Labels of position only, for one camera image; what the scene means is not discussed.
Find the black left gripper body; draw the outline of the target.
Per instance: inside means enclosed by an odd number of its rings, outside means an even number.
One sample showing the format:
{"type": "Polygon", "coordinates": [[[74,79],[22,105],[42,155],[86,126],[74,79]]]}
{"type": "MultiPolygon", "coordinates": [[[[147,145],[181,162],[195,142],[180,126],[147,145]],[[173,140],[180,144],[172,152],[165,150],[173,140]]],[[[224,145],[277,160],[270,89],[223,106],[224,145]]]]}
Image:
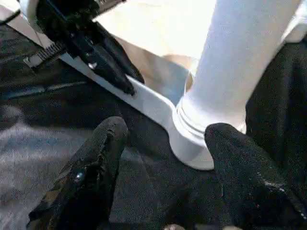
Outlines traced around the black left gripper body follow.
{"type": "Polygon", "coordinates": [[[120,0],[40,0],[35,11],[36,23],[52,44],[38,51],[37,62],[50,61],[65,52],[75,58],[92,46],[103,47],[94,18],[121,3],[120,0]]]}

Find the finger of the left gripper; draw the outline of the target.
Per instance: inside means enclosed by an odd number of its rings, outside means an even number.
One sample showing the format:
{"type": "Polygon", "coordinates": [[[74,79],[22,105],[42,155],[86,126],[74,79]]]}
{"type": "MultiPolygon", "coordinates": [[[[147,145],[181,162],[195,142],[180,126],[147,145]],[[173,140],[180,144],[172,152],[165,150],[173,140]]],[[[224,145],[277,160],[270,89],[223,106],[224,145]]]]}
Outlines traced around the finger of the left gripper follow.
{"type": "Polygon", "coordinates": [[[124,70],[102,46],[96,45],[89,50],[81,51],[79,57],[96,75],[104,78],[125,94],[135,94],[135,89],[124,70]]]}
{"type": "Polygon", "coordinates": [[[131,62],[122,45],[100,23],[95,22],[95,25],[97,26],[98,34],[102,37],[103,47],[115,59],[124,73],[144,84],[143,76],[131,62]]]}

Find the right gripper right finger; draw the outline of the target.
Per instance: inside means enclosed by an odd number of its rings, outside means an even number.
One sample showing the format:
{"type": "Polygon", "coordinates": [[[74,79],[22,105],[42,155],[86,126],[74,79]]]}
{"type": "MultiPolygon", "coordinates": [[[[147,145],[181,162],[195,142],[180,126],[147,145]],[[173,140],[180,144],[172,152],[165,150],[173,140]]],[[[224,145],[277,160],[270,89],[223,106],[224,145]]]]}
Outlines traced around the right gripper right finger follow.
{"type": "Polygon", "coordinates": [[[307,202],[268,153],[230,124],[206,127],[206,146],[233,224],[242,230],[305,230],[307,202]]]}

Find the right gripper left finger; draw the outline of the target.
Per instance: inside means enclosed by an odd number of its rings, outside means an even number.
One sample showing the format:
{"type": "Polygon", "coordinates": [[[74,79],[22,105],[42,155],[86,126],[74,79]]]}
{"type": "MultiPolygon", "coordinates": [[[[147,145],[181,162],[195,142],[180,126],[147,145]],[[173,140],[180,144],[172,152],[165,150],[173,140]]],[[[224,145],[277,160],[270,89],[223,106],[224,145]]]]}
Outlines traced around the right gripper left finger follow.
{"type": "Polygon", "coordinates": [[[29,213],[29,230],[96,230],[109,219],[129,130],[123,118],[103,120],[60,170],[29,213]]]}

